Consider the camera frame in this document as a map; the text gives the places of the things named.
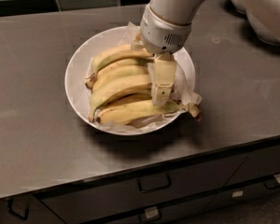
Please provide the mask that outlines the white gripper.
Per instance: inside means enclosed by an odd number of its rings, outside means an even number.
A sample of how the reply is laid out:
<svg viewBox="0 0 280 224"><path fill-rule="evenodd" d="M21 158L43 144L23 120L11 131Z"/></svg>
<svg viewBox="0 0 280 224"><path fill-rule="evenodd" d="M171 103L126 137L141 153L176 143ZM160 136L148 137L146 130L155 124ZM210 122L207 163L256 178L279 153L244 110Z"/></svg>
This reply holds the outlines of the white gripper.
<svg viewBox="0 0 280 224"><path fill-rule="evenodd" d="M147 65L152 83L152 102L156 106L164 105L170 98L177 66L171 53L183 48L190 31L190 24L177 25L165 21L154 13L150 5L146 5L140 22L140 33L134 37L131 49L146 48L147 51L158 54L153 62Z"/></svg>

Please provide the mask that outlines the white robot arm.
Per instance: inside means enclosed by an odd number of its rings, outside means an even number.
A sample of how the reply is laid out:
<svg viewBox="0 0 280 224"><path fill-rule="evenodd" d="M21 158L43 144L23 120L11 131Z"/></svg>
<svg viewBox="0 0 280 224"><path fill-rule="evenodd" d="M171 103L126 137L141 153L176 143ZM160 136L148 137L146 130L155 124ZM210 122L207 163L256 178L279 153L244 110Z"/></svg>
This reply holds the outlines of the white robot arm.
<svg viewBox="0 0 280 224"><path fill-rule="evenodd" d="M150 0L140 21L138 48L153 53L152 102L164 105L175 83L176 62L196 16L216 0ZM280 0L229 0L243 10L260 40L280 45Z"/></svg>

